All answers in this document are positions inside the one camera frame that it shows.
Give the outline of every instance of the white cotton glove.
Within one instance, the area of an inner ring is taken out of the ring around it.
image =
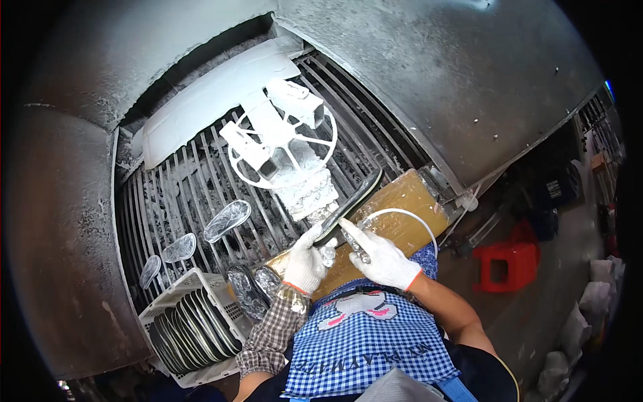
[[[322,224],[316,224],[304,233],[290,249],[284,283],[306,295],[312,295],[326,277],[328,268],[322,255],[312,244],[322,234]]]
[[[340,226],[370,256],[370,264],[365,264],[357,253],[349,254],[350,261],[366,278],[380,285],[393,286],[406,291],[415,278],[422,273],[420,264],[408,260],[402,250],[395,247],[391,240],[368,230],[362,231],[344,218],[340,219]]]

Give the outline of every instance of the blue checkered apron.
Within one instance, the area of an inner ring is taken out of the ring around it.
[[[418,262],[437,274],[433,245],[418,251]],[[357,286],[377,286],[357,279],[318,300],[306,324],[294,336],[293,359],[282,397],[312,398],[361,394],[397,367],[409,377],[435,384],[457,377],[433,315],[400,295],[384,291],[337,298]]]

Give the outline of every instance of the white plastic crate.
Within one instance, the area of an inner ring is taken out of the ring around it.
[[[145,334],[149,338],[148,330],[154,317],[162,314],[166,308],[175,307],[181,298],[188,293],[197,289],[205,288],[210,297],[210,301],[217,306],[221,315],[225,318],[230,331],[241,343],[245,343],[250,335],[252,323],[241,311],[239,304],[234,301],[228,293],[228,285],[218,273],[203,273],[199,268],[192,268],[179,278],[172,286],[166,289],[154,301],[147,306],[138,316],[138,319],[145,328]],[[169,373],[181,388],[196,387],[200,384],[216,381],[230,374],[239,371],[235,358],[228,358],[220,363],[215,363],[201,370],[189,372],[188,374],[173,374],[165,367],[163,362],[158,359],[161,366],[158,369],[161,372]]]

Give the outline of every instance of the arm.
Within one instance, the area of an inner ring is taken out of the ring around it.
[[[457,293],[423,273],[408,290],[435,315],[453,343],[476,347],[497,357],[478,315]]]
[[[284,351],[290,338],[303,326],[307,307],[302,294],[288,285],[280,285],[273,305],[252,328],[237,355],[241,382],[234,402],[244,401],[262,382],[284,369]]]
[[[371,263],[365,264],[356,253],[349,254],[350,261],[367,278],[411,291],[437,317],[453,343],[477,347],[496,356],[478,315],[462,297],[429,279],[422,267],[408,260],[392,241],[362,232],[346,219],[340,219],[340,225],[370,255]]]
[[[241,381],[234,402],[244,401],[262,382],[284,369],[288,341],[306,321],[309,299],[326,276],[322,256],[312,246],[321,233],[320,224],[313,226],[290,249],[284,283],[275,291],[272,306],[252,328],[237,355]]]

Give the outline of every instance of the white hose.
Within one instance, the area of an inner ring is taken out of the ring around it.
[[[455,221],[455,223],[453,224],[453,226],[451,227],[451,229],[449,229],[449,232],[446,234],[446,236],[444,236],[444,238],[443,238],[443,239],[442,239],[442,241],[440,242],[440,246],[442,246],[442,245],[444,244],[444,242],[446,241],[446,239],[447,239],[447,238],[451,235],[451,233],[453,233],[453,231],[455,230],[455,227],[456,227],[456,226],[458,226],[458,223],[460,223],[460,221],[462,220],[462,218],[464,218],[464,215],[465,215],[465,214],[467,213],[467,211],[469,210],[469,207],[471,206],[471,204],[473,204],[473,200],[474,200],[474,199],[476,199],[476,196],[478,195],[478,191],[480,191],[480,187],[481,187],[481,186],[482,186],[482,183],[480,183],[480,184],[478,185],[478,188],[476,188],[476,192],[475,192],[475,193],[473,193],[473,197],[469,200],[469,204],[468,204],[467,206],[465,206],[465,207],[464,207],[464,212],[462,212],[462,215],[460,215],[460,217],[458,218],[458,220],[457,220],[457,221]]]
[[[385,214],[387,212],[399,212],[400,214],[409,215],[410,217],[416,218],[422,225],[424,225],[424,228],[426,229],[426,231],[429,232],[429,234],[431,235],[431,240],[433,240],[433,249],[435,250],[435,258],[438,257],[438,243],[437,241],[435,241],[435,236],[433,235],[431,228],[429,227],[429,225],[426,224],[426,222],[424,222],[424,220],[422,220],[422,218],[415,215],[413,212],[409,212],[407,210],[403,210],[400,208],[386,208],[383,210],[379,210],[377,212],[373,212],[372,214],[367,216],[367,218],[364,219],[363,222],[370,221],[374,217],[379,216],[381,214]]]

